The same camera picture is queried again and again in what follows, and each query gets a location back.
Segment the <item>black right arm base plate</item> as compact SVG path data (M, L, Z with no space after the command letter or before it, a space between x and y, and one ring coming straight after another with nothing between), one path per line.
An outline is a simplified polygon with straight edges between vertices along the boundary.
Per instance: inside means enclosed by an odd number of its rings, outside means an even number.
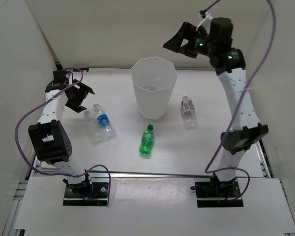
M195 191L198 208L244 207L236 178L220 182L217 177L195 179L190 187Z

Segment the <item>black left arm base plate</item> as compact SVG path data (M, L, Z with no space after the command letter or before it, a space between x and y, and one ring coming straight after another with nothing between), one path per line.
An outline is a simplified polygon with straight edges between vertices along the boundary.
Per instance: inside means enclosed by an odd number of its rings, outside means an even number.
M67 180L63 182L66 184L62 205L63 206L80 206L80 207L107 207L110 196L110 178L109 177L92 177L92 187L87 193L79 194L74 192Z

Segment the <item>clear bottle green blue label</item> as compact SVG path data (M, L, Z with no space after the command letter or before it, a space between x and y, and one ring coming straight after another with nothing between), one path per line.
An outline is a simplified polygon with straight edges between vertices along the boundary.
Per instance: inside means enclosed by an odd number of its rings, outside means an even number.
M144 90L148 92L160 90L160 78L158 76L149 76L146 77L147 85L144 87Z

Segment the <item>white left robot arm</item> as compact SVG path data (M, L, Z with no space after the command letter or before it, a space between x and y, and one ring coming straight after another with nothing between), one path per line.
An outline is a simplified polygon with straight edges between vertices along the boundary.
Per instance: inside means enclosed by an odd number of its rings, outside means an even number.
M86 169L80 167L72 156L72 144L61 121L65 108L76 113L86 110L81 103L89 94L94 95L91 87L81 80L72 78L72 71L80 73L79 68L57 69L45 88L46 101L36 124L29 126L28 132L35 154L39 161L59 170L64 183L73 193L88 197L94 187Z

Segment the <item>clear unlabelled plastic bottle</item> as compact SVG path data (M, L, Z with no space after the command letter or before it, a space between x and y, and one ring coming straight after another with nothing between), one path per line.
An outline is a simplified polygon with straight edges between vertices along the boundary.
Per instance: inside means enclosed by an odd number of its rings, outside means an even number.
M89 110L84 111L84 120L87 135L93 145L96 145L102 141L102 136L95 120L95 116Z

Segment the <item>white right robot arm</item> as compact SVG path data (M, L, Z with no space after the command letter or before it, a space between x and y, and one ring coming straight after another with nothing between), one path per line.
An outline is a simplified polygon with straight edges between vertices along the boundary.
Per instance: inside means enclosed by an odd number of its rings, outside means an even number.
M196 58L198 54L209 58L224 88L232 114L229 131L221 134L223 152L210 180L211 191L218 197L231 190L242 157L268 133L268 126L261 124L246 91L246 63L242 51L232 46L232 32L233 24L228 18L213 18L209 31L203 26L184 22L181 37L187 43L180 45L178 50L191 58Z

